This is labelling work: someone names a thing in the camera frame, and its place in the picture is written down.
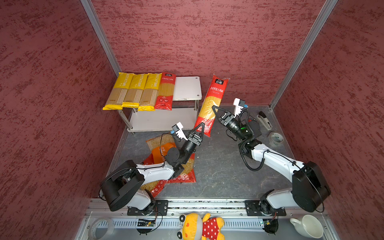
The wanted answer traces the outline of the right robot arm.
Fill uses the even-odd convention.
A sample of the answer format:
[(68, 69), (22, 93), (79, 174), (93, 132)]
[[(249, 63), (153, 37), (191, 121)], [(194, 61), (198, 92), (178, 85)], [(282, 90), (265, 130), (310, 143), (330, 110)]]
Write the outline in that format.
[(288, 179), (292, 186), (282, 190), (270, 190), (259, 200), (258, 210), (265, 216), (271, 216), (283, 208), (300, 207), (313, 213), (331, 195), (331, 189), (320, 167), (314, 162), (303, 163), (284, 156), (257, 138), (261, 135), (259, 124), (247, 116), (237, 117), (230, 111), (212, 106), (216, 119), (234, 134), (240, 156), (246, 167), (257, 172), (268, 166)]

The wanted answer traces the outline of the yellow spaghetti pack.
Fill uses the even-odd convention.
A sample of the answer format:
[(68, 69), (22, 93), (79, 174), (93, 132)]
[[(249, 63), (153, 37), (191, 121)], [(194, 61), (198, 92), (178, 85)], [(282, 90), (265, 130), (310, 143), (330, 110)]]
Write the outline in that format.
[(134, 75), (123, 100), (123, 108), (138, 108), (149, 74)]
[(162, 73), (149, 74), (139, 103), (138, 111), (155, 111)]
[(109, 98), (103, 107), (104, 111), (122, 110), (123, 100), (128, 92), (130, 84), (135, 74), (119, 73), (116, 83), (109, 95)]

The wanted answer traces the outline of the red spaghetti pack large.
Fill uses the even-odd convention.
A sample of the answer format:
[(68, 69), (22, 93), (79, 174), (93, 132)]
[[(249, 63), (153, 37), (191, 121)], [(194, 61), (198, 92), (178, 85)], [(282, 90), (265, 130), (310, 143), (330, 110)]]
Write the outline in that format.
[(155, 103), (155, 110), (172, 110), (175, 83), (175, 74), (162, 73), (162, 79)]

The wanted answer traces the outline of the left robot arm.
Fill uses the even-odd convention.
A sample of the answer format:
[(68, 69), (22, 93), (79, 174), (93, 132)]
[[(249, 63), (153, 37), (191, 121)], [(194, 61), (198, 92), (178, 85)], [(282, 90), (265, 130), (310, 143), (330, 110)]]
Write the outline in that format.
[(149, 191), (141, 190), (142, 185), (181, 175), (184, 165), (201, 145), (204, 131), (205, 124), (199, 123), (185, 137), (180, 149), (174, 147), (167, 151), (161, 164), (137, 165), (132, 160), (125, 161), (102, 181), (100, 191), (103, 195), (99, 198), (107, 202), (112, 212), (127, 207), (141, 211), (144, 216), (153, 213), (156, 200)]

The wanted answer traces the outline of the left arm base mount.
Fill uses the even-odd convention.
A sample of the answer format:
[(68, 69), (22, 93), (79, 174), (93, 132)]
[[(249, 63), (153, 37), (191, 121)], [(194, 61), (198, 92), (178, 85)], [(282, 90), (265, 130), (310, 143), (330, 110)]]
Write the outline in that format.
[(150, 203), (145, 209), (139, 210), (134, 207), (128, 207), (128, 216), (166, 216), (168, 211), (168, 200), (155, 200)]

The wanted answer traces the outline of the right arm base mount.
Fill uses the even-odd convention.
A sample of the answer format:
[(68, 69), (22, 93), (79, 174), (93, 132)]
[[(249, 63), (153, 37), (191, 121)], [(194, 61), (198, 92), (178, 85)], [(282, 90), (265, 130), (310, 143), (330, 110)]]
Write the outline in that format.
[(274, 209), (267, 201), (246, 200), (245, 209), (249, 217), (284, 217), (287, 215), (284, 208)]

